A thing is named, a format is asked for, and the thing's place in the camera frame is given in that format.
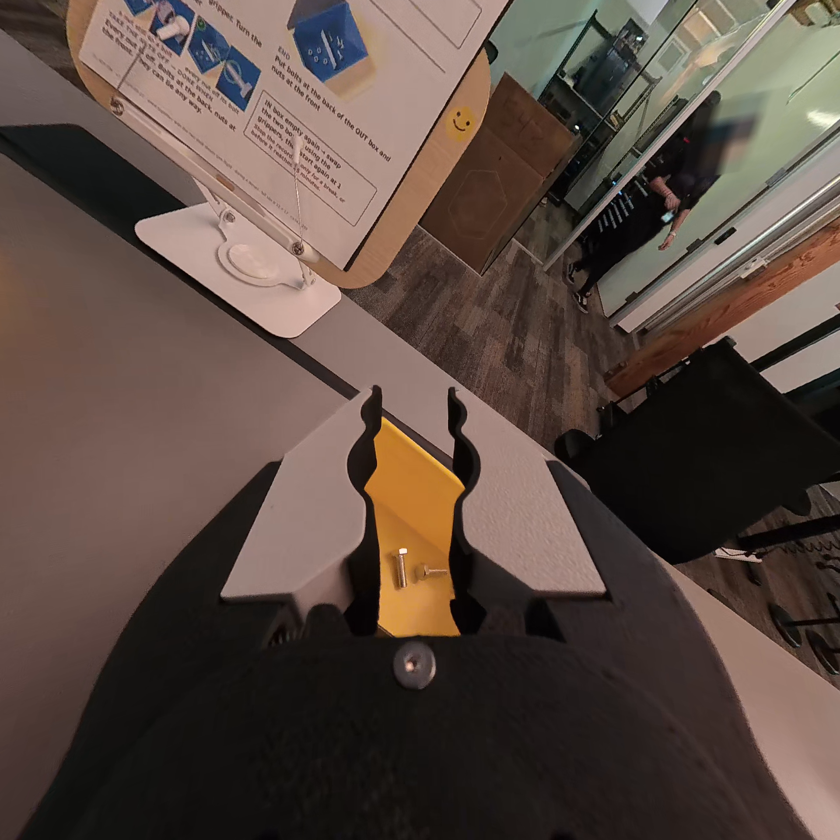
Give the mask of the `tall black pole stand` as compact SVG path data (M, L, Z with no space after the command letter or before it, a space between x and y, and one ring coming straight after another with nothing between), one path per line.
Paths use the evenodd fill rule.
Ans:
M771 548L787 542L795 542L839 530L839 514L808 521L801 521L787 526L773 528L736 538L736 548L746 553Z

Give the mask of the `black metal shelf rack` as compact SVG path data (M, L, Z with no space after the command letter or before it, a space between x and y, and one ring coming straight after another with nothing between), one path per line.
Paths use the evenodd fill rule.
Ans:
M646 27L633 17L612 31L597 12L589 16L545 89L567 129L584 135L607 119L642 69L638 57L647 41Z

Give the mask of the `black office chair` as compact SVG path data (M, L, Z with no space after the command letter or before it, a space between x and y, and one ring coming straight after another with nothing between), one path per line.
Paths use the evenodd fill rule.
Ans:
M696 560L838 472L838 436L725 338L592 437L553 452L663 560Z

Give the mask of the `wooden support post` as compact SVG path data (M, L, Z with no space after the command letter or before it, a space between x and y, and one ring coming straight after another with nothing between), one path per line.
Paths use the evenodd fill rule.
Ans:
M604 373L606 387L624 399L709 342L833 266L839 259L839 219L746 280L738 280Z

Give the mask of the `brown cardboard box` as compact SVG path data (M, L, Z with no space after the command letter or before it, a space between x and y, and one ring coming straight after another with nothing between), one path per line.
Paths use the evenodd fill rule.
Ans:
M484 274L571 161L581 139L508 73L421 219L467 267Z

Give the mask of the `wooden sign board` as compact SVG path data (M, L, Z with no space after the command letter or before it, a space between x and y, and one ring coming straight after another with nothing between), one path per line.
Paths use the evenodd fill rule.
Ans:
M490 98L490 61L485 47L482 46L407 169L400 185L358 250L352 265L347 269L340 269L313 251L309 255L298 255L295 252L295 243L300 240L299 234L282 224L268 210L254 204L225 175L189 151L174 135L164 131L157 122L130 103L127 94L121 92L119 87L109 84L94 70L82 64L82 44L97 5L98 2L94 1L71 1L66 12L66 36L70 55L81 80L95 101L189 175L205 201L218 214L227 208L241 214L301 259L316 275L338 288L363 288L382 277L466 151L469 142L453 142L446 135L444 117L447 112L454 106L470 107L476 117L476 131L487 112Z

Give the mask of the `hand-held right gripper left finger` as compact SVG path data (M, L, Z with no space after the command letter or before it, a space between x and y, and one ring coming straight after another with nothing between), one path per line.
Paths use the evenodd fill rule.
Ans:
M372 385L287 452L220 593L278 602L301 619L331 605L351 632L374 636L381 551L366 486L377 468L382 389Z

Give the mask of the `yellow divided plastic bin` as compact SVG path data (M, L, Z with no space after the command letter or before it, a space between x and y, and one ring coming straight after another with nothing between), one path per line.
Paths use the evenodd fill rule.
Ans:
M374 439L376 469L365 491L373 502L380 548L379 628L394 637L456 637L449 553L462 482L388 419ZM405 547L408 585L396 585L392 553ZM415 568L448 569L417 582Z

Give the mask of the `instruction sheet on stand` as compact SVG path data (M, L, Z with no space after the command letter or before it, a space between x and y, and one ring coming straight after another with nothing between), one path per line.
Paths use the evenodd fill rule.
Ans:
M240 213L208 203L140 220L140 242L282 339L301 336L341 300L339 288Z

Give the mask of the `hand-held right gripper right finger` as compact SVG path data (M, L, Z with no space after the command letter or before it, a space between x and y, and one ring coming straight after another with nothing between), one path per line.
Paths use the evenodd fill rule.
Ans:
M528 624L542 603L607 597L555 473L588 486L462 387L448 391L448 431L463 485L448 556L458 630L477 633L495 611Z

